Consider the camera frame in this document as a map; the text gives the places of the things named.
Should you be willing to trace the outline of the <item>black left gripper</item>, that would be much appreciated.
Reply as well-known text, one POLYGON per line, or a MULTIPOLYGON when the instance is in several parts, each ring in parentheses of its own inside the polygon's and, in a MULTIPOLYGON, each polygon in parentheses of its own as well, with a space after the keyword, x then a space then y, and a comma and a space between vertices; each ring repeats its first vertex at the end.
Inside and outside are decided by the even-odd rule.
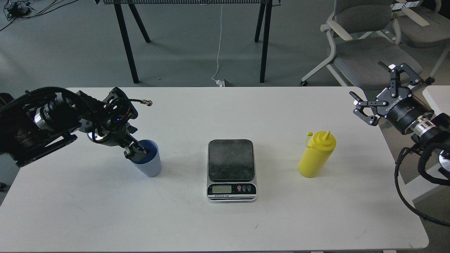
POLYGON ((79 128, 86 133, 90 141, 106 146, 124 147, 124 155, 128 160, 136 156, 146 156, 146 149, 132 136, 137 128, 128 122, 138 117, 138 112, 133 102, 153 105, 151 100, 130 99, 120 88, 114 87, 108 96, 99 101, 90 96, 84 96, 85 102, 90 106, 90 111, 82 116, 79 128))

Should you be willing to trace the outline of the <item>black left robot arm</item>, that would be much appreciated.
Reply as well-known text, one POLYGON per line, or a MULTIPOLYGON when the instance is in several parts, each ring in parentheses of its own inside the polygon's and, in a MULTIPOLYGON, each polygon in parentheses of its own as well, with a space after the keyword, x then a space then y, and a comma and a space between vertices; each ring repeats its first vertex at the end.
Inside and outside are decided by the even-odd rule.
POLYGON ((117 87, 98 100, 88 94, 61 87, 44 87, 15 99, 1 93, 1 154, 9 154, 18 168, 39 160, 73 143, 76 131, 105 146, 119 146, 132 162, 142 162, 150 148, 138 142, 132 134, 137 128, 129 120, 138 117, 133 106, 146 106, 146 99, 130 99, 117 87))

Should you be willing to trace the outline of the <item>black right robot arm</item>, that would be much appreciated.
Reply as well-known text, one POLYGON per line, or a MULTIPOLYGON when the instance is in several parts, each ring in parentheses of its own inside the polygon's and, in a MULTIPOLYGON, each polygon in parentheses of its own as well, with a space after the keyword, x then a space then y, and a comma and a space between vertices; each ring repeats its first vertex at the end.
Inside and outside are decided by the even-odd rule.
POLYGON ((407 64, 385 65, 378 63, 390 74, 390 85, 376 96, 375 101, 363 101, 356 93, 350 92, 354 98, 354 114, 368 125, 377 125, 382 117, 386 119, 402 135, 412 134, 414 145, 410 148, 404 147, 396 160, 395 186, 400 199, 414 214, 432 223, 441 226, 449 226, 448 222, 435 219, 418 211, 410 205, 400 191, 398 182, 400 165, 403 159, 411 153, 419 155, 417 165, 418 173, 427 181, 449 186, 449 115, 445 113, 433 117, 434 111, 418 99, 409 87, 402 86, 400 74, 406 73, 410 85, 423 83, 419 75, 407 64), (439 158, 438 171, 444 176, 443 179, 434 177, 426 172, 426 164, 432 154, 439 158))

